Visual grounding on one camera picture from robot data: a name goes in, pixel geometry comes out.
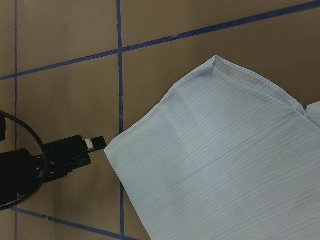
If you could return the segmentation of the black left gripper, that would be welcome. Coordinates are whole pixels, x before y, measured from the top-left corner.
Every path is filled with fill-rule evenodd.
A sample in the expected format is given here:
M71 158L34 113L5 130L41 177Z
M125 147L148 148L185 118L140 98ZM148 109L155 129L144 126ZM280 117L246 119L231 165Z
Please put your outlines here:
M0 154L0 205L30 196L40 185L67 176L73 170L91 164L89 153L107 147L103 136L83 140L80 135L44 145L47 172L42 155L33 156L25 149Z

